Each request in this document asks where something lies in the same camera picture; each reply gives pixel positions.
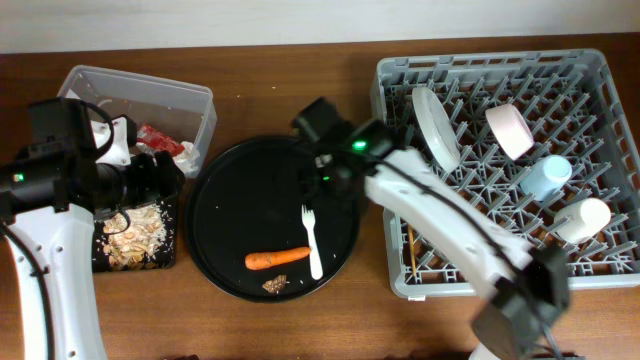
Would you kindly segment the red snack wrapper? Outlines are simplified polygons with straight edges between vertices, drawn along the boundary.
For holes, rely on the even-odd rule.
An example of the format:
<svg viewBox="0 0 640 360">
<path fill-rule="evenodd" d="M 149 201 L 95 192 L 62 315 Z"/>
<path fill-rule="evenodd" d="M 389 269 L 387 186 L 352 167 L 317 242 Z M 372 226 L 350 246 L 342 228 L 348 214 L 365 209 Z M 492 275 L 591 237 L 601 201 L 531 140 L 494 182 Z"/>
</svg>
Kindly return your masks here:
<svg viewBox="0 0 640 360">
<path fill-rule="evenodd" d="M 148 124 L 143 124 L 138 129 L 136 147 L 147 154 L 168 151 L 172 157 L 180 155 L 185 150 L 181 143 Z"/>
</svg>

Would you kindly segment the white napkin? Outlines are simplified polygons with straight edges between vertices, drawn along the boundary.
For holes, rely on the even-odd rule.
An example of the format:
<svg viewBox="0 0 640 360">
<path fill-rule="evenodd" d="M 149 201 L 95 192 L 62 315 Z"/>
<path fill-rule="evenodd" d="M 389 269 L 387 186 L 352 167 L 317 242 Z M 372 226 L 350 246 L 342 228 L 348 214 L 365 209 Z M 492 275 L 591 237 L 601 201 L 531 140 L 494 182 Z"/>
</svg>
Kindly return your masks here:
<svg viewBox="0 0 640 360">
<path fill-rule="evenodd" d="M 180 145 L 182 151 L 173 157 L 173 161 L 186 177 L 195 178 L 201 169 L 200 151 L 188 141 L 182 141 Z"/>
</svg>

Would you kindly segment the white plastic fork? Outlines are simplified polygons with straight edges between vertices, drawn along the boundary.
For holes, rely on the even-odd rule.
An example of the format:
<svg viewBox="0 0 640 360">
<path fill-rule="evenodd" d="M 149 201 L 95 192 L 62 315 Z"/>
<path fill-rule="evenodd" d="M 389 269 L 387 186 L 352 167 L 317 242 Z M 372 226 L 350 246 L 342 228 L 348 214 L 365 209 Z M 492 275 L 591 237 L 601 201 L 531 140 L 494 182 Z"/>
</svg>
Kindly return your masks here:
<svg viewBox="0 0 640 360">
<path fill-rule="evenodd" d="M 314 280 L 320 280 L 323 277 L 323 268 L 315 235 L 316 218 L 314 211 L 303 205 L 301 207 L 301 219 L 307 232 L 310 248 L 309 261 L 311 276 Z"/>
</svg>

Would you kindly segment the rice and peanut shells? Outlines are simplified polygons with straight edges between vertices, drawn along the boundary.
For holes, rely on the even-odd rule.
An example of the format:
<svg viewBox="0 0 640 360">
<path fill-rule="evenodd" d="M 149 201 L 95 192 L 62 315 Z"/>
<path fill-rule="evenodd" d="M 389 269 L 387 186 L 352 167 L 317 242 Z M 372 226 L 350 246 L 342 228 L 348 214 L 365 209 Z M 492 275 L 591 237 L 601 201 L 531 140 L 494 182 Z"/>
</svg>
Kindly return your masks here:
<svg viewBox="0 0 640 360">
<path fill-rule="evenodd" d="M 113 270 L 139 270 L 155 266 L 155 254 L 167 236 L 159 205 L 129 209 L 102 225 L 103 253 Z"/>
</svg>

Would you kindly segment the wooden chopstick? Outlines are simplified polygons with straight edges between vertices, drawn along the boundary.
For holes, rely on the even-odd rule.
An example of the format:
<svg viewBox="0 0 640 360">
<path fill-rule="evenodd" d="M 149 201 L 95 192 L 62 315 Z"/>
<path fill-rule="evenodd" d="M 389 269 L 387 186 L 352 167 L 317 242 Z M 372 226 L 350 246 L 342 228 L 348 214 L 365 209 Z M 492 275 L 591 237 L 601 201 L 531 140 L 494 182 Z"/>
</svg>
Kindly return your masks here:
<svg viewBox="0 0 640 360">
<path fill-rule="evenodd" d="M 410 262 L 411 262 L 411 272 L 412 276 L 416 278 L 417 276 L 417 268 L 416 268 L 416 254 L 415 254 L 415 238 L 414 238 L 414 230 L 410 224 L 407 224 L 407 237 L 409 244 L 409 253 L 410 253 Z"/>
</svg>

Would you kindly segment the grey plate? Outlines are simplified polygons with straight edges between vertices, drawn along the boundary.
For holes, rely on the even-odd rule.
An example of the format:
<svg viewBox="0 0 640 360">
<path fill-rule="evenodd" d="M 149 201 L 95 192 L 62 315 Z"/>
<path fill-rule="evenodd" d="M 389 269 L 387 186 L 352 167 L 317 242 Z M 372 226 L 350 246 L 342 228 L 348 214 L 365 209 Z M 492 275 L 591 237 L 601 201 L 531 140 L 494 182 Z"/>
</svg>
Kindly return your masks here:
<svg viewBox="0 0 640 360">
<path fill-rule="evenodd" d="M 414 88 L 411 100 L 418 125 L 434 159 L 444 171 L 454 171 L 460 164 L 461 154 L 444 106 L 427 87 Z"/>
</svg>

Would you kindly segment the orange carrot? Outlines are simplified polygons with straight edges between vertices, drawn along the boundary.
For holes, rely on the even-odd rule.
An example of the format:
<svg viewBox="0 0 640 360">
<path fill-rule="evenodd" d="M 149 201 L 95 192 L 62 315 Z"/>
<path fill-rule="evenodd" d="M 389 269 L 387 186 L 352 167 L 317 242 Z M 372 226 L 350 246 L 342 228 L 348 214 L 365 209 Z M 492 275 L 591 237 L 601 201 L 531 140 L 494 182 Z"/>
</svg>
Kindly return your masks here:
<svg viewBox="0 0 640 360">
<path fill-rule="evenodd" d="M 245 266 L 249 270 L 265 270 L 275 266 L 292 263 L 308 257 L 310 247 L 298 247 L 275 252 L 251 253 L 245 257 Z"/>
</svg>

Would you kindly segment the brown food scrap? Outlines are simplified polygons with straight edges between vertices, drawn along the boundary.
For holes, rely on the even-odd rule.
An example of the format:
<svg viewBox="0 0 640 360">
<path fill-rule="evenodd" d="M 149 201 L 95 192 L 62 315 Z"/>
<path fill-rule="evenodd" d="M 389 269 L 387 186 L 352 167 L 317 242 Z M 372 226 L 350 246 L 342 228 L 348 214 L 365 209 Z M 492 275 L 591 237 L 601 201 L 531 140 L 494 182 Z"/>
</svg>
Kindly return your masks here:
<svg viewBox="0 0 640 360">
<path fill-rule="evenodd" d="M 266 281 L 262 288 L 270 294 L 279 294 L 288 284 L 286 275 L 278 275 L 275 278 Z"/>
</svg>

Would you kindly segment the pink bowl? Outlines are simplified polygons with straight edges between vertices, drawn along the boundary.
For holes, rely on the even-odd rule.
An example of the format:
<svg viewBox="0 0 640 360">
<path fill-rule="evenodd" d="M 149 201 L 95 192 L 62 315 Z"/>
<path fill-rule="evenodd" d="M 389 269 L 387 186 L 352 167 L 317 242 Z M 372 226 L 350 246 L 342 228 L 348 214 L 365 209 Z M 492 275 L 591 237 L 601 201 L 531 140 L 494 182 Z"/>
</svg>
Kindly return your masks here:
<svg viewBox="0 0 640 360">
<path fill-rule="evenodd" d="M 528 125 L 512 104 L 487 109 L 485 116 L 494 137 L 511 160 L 517 160 L 534 145 Z"/>
</svg>

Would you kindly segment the blue cup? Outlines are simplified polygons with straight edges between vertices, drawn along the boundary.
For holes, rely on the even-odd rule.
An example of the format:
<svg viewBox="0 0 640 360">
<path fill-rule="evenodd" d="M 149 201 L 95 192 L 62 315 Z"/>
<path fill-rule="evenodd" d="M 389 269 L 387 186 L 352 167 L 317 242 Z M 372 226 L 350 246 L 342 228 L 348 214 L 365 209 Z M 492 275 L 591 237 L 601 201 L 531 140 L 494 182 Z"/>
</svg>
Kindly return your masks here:
<svg viewBox="0 0 640 360">
<path fill-rule="evenodd" d="M 544 201 L 560 190 L 572 175 L 571 163 L 559 155 L 550 155 L 540 159 L 520 182 L 520 188 L 526 194 L 533 194 L 535 201 Z"/>
</svg>

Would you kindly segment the cream paper cup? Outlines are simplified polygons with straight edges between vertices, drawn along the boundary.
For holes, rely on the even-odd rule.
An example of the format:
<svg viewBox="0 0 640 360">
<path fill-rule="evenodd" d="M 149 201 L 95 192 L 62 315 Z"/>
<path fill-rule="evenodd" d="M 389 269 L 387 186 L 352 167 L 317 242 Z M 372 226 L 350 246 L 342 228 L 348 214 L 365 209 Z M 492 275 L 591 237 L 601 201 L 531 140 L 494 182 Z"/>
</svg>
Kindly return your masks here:
<svg viewBox="0 0 640 360">
<path fill-rule="evenodd" d="M 580 244 L 601 231 L 610 222 L 611 217 L 612 212 L 604 201 L 586 198 L 556 213 L 555 222 L 567 218 L 567 221 L 557 228 L 556 234 L 565 242 Z"/>
</svg>

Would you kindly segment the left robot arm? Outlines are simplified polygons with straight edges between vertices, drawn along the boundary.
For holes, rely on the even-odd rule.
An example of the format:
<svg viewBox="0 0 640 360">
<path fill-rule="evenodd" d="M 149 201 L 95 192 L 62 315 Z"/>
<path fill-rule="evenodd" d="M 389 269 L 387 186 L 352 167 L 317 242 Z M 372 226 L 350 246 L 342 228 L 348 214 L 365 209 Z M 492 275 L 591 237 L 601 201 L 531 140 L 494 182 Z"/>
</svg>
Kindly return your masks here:
<svg viewBox="0 0 640 360">
<path fill-rule="evenodd" d="M 16 265 L 25 358 L 105 358 L 91 265 L 94 221 L 171 199 L 184 182 L 168 152 L 119 165 L 60 151 L 2 168 L 1 234 Z"/>
</svg>

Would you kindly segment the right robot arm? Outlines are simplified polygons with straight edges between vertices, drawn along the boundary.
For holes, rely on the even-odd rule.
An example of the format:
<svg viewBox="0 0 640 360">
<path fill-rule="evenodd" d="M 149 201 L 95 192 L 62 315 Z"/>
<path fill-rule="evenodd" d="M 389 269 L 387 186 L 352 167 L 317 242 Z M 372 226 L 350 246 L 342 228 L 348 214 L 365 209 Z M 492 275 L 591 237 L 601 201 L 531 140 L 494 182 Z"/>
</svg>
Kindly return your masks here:
<svg viewBox="0 0 640 360">
<path fill-rule="evenodd" d="M 561 358 L 551 334 L 570 304 L 561 247 L 538 249 L 492 222 L 378 120 L 356 128 L 341 119 L 296 119 L 292 126 L 318 161 L 316 184 L 342 196 L 363 194 L 394 212 L 484 298 L 471 324 L 479 341 L 472 358 L 526 359 L 541 338 Z"/>
</svg>

